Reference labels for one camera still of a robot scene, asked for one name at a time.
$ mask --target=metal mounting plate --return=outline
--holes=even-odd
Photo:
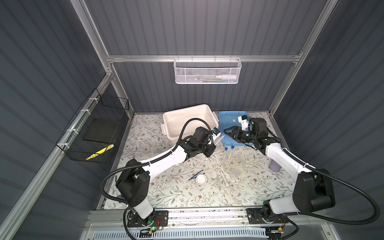
[[[267,223],[263,220],[262,214],[261,214],[261,208],[248,208],[247,209],[247,217],[249,224],[264,224]]]
[[[158,223],[160,224],[160,226],[164,227],[168,225],[168,211],[155,211],[155,216],[161,218],[164,223],[161,221],[159,223],[157,218],[155,218],[152,224],[150,225],[151,227],[156,227]],[[127,227],[145,227],[142,224],[143,222],[138,214],[133,214],[132,212],[129,212]]]

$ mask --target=gray corrugated wall panel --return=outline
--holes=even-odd
[[[292,55],[325,0],[86,0],[110,55]]]
[[[172,63],[114,63],[136,112],[199,104],[213,111],[267,110],[291,63],[243,63],[238,84],[176,84]]]
[[[0,38],[2,222],[105,71],[69,1],[1,1]],[[51,231],[78,237],[110,167],[64,159],[15,239],[26,239],[21,232],[43,239],[48,222]],[[73,219],[54,220],[66,214]]]
[[[290,149],[356,185],[384,207],[384,1],[339,1],[276,111]],[[372,207],[334,184],[332,217],[362,219]],[[336,225],[342,239],[377,237],[376,222]]]

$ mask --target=wire mesh basket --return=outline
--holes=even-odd
[[[71,129],[66,128],[56,145],[76,161],[108,163],[114,160],[129,121],[128,99],[99,95]],[[62,136],[70,131],[62,142]]]
[[[239,58],[230,58],[228,61],[175,58],[173,66],[177,84],[236,84],[242,65]]]

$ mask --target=white mesh basket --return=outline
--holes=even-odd
[[[177,84],[236,84],[239,80],[241,61],[237,59],[195,60],[175,58],[175,82]]]

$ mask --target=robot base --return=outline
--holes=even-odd
[[[145,226],[145,223],[138,214],[133,214],[132,212],[128,214],[127,227],[157,227],[158,224],[160,227],[168,225],[168,211],[155,211],[155,218],[150,226]]]

